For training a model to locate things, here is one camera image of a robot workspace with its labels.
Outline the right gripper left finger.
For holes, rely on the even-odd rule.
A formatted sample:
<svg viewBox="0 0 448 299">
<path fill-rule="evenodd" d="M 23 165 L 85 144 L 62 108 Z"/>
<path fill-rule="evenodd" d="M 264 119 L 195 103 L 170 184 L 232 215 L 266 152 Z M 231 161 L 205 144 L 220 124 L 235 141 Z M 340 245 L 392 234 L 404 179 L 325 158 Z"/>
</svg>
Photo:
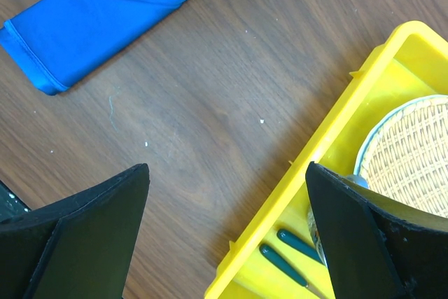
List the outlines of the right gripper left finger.
<svg viewBox="0 0 448 299">
<path fill-rule="evenodd" d="M 121 298 L 150 185 L 137 164 L 35 210 L 1 200 L 2 298 Z"/>
</svg>

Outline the blue cloth napkin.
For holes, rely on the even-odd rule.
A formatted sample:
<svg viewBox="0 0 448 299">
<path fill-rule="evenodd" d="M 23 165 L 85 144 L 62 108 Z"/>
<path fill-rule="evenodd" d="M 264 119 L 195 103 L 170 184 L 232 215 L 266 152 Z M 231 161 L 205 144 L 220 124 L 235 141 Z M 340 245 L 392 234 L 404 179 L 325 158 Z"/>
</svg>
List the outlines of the blue cloth napkin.
<svg viewBox="0 0 448 299">
<path fill-rule="evenodd" d="M 40 0 L 4 22 L 1 45 L 47 95 L 71 88 L 187 0 Z"/>
</svg>

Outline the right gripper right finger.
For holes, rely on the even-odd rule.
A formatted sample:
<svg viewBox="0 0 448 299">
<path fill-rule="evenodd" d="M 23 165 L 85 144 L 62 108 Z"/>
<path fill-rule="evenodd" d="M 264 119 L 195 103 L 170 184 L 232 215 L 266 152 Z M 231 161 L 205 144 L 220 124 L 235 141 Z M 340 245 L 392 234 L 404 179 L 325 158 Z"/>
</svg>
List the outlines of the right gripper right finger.
<svg viewBox="0 0 448 299">
<path fill-rule="evenodd" d="M 315 162 L 307 192 L 336 298 L 446 298 L 447 219 Z"/>
</svg>

